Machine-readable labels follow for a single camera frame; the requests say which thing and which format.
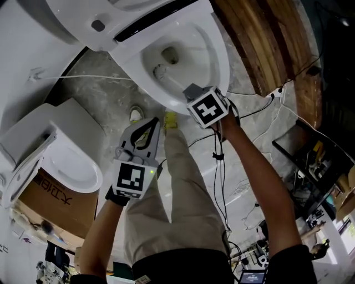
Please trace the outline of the person's shoe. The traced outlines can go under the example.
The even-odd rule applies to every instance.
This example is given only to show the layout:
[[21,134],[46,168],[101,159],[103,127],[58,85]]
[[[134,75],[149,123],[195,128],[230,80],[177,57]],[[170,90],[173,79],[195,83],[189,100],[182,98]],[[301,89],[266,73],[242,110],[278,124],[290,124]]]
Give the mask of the person's shoe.
[[145,119],[145,115],[142,108],[138,105],[133,105],[130,108],[130,115],[129,115],[130,124],[135,124],[143,119]]
[[172,110],[166,110],[164,115],[164,129],[177,129],[178,120],[177,114]]

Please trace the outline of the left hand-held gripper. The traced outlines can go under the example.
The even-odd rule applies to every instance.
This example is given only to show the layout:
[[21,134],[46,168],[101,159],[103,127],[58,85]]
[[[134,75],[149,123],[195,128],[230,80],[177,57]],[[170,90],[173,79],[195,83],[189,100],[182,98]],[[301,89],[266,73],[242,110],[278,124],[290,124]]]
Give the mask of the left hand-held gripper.
[[113,160],[112,189],[115,195],[131,199],[144,197],[158,171],[155,156],[159,136],[160,120],[157,117],[140,120],[124,130]]

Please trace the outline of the white toilet with plain lid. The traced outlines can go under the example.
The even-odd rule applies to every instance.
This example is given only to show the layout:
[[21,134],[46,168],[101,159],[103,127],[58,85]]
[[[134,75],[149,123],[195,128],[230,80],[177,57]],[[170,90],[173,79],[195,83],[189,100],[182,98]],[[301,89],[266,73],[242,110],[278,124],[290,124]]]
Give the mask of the white toilet with plain lid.
[[12,207],[39,169],[60,184],[79,193],[92,193],[102,185],[99,167],[100,141],[89,145],[83,136],[74,141],[77,131],[66,134],[52,125],[30,132],[15,125],[0,139],[1,205]]

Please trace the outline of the person's right forearm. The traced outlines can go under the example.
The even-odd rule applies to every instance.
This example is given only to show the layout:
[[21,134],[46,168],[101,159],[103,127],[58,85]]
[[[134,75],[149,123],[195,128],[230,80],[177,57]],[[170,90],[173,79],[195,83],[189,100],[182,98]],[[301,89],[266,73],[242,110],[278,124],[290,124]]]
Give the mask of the person's right forearm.
[[280,176],[237,124],[232,111],[212,126],[235,149],[265,216],[269,252],[275,254],[302,243],[293,202]]

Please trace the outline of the black table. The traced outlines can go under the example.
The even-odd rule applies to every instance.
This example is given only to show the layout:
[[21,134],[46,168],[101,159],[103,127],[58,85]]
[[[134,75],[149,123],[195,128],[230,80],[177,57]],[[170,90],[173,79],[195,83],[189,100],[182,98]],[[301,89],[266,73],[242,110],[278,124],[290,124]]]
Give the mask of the black table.
[[337,144],[300,120],[272,145],[323,193],[355,165]]

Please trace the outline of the white wall socket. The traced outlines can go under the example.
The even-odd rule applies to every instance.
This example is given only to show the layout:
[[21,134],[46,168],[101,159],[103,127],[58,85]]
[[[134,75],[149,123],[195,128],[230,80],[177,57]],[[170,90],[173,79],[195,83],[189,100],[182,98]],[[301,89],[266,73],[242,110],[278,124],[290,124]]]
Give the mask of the white wall socket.
[[37,82],[42,79],[41,75],[45,72],[45,69],[41,67],[33,68],[29,72],[29,76],[27,78],[28,82]]

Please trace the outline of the white toilet with labelled lid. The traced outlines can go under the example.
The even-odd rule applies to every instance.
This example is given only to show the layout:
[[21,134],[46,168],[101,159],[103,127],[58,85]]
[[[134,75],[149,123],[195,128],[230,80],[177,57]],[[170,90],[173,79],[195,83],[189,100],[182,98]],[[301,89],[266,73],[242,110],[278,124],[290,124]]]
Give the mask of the white toilet with labelled lid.
[[228,89],[229,59],[209,0],[17,1],[51,32],[109,53],[125,72],[109,80],[133,82],[175,112],[187,114],[186,99],[158,84],[158,64],[177,69],[188,86]]

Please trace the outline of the person's left shoe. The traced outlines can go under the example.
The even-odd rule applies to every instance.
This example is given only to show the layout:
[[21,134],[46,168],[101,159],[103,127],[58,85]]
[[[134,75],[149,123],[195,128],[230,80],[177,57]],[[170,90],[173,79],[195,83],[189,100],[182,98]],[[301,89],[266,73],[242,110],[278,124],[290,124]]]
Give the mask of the person's left shoe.
[[145,115],[142,108],[138,105],[133,105],[130,108],[130,115],[129,115],[130,124],[135,124],[143,119],[145,119]]

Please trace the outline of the white toilet brush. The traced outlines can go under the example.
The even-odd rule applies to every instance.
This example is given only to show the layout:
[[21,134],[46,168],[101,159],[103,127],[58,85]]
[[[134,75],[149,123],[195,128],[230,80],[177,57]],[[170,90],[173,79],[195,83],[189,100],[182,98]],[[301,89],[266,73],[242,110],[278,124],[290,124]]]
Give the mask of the white toilet brush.
[[177,69],[166,64],[155,66],[153,76],[158,84],[169,93],[182,94],[188,86],[182,74]]

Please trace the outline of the person's left hand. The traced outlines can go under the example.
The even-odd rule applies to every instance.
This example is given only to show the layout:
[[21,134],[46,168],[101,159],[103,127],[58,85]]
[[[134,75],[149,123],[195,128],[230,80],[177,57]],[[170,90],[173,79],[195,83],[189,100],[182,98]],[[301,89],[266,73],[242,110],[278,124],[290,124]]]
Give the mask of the person's left hand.
[[122,207],[126,206],[127,203],[130,201],[129,197],[115,194],[112,186],[109,188],[108,192],[106,193],[105,199],[110,200],[113,203]]

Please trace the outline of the person's black shirt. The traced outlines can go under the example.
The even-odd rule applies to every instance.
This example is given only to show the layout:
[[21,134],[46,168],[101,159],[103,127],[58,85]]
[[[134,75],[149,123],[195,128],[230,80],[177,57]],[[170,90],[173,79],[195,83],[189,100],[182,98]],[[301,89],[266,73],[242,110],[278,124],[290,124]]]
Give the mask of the person's black shirt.
[[[131,268],[136,284],[234,284],[227,256],[216,250],[184,248],[157,253]],[[308,247],[296,245],[271,257],[265,284],[317,284]]]

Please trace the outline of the person's beige trousers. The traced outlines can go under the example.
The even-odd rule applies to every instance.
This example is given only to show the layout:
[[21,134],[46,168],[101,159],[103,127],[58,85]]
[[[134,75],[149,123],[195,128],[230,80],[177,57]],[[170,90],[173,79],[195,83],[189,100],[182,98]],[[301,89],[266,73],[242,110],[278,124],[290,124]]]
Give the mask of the person's beige trousers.
[[134,263],[158,253],[181,250],[218,251],[226,256],[220,214],[179,129],[167,129],[164,142],[173,192],[169,219],[154,180],[141,200],[125,211],[125,257]]

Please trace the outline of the brown cardboard box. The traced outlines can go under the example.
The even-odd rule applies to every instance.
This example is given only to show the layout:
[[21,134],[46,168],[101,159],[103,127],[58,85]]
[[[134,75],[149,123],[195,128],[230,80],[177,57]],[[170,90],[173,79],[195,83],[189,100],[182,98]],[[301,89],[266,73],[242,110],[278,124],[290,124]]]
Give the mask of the brown cardboard box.
[[19,196],[16,206],[83,239],[95,219],[98,193],[70,190],[40,169]]

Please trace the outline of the person's right shoe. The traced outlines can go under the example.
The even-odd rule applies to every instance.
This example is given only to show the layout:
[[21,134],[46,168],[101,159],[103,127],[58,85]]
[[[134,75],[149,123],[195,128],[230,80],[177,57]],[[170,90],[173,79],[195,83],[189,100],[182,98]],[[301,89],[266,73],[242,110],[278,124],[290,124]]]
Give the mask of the person's right shoe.
[[177,114],[172,110],[166,110],[164,115],[164,129],[177,129],[178,120]]

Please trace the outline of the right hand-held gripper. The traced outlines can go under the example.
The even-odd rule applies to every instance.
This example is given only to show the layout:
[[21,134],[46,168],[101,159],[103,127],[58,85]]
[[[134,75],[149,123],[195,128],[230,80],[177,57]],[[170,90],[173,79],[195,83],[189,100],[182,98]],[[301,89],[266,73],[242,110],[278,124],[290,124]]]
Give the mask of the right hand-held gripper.
[[202,88],[191,84],[182,93],[187,100],[187,110],[203,129],[229,113],[230,102],[216,86]]

